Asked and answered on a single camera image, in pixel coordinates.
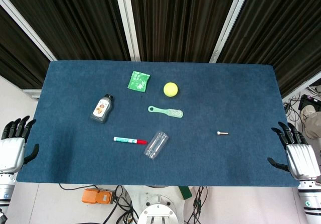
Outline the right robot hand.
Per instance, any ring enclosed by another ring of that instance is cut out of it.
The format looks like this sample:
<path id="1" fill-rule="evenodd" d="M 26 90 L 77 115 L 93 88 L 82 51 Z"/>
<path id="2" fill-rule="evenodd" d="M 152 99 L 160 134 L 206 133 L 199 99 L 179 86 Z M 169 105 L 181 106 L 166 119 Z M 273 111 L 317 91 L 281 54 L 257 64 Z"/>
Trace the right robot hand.
<path id="1" fill-rule="evenodd" d="M 291 123 L 278 122 L 280 129 L 272 128 L 283 146 L 287 164 L 277 163 L 271 157 L 267 161 L 275 168 L 291 173 L 298 181 L 316 180 L 320 177 L 320 169 L 313 147 Z"/>

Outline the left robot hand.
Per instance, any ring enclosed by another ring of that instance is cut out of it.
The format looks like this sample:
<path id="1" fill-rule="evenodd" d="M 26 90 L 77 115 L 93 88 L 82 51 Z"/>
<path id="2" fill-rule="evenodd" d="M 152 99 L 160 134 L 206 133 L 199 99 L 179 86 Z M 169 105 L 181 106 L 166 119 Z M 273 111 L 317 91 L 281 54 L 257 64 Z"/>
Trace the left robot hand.
<path id="1" fill-rule="evenodd" d="M 27 140 L 36 120 L 29 120 L 29 116 L 18 118 L 6 124 L 1 135 L 1 175 L 15 174 L 21 168 L 34 160 L 40 145 L 35 144 L 33 151 L 25 155 Z"/>

